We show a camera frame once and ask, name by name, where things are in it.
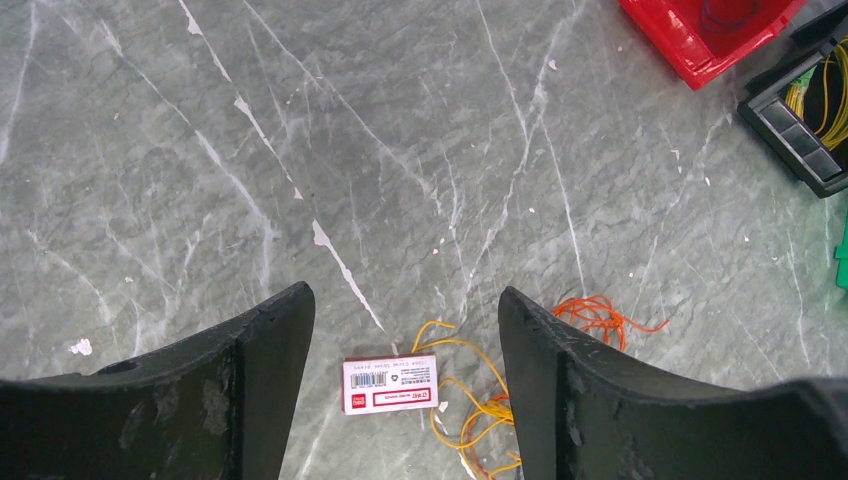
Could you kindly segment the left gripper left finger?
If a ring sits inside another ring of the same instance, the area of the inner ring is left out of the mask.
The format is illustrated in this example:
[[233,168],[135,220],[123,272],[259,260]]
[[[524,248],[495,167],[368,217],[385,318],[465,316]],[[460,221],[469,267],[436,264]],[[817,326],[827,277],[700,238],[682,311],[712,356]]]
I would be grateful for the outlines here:
[[5,479],[275,479],[312,339],[298,282],[90,374],[1,384]]

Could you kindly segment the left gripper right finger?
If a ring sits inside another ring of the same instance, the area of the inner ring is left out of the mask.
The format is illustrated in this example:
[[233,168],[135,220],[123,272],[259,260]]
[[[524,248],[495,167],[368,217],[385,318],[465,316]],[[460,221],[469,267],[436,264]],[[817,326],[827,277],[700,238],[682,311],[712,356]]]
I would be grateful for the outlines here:
[[737,391],[639,361],[515,288],[498,324],[528,479],[843,479],[847,383]]

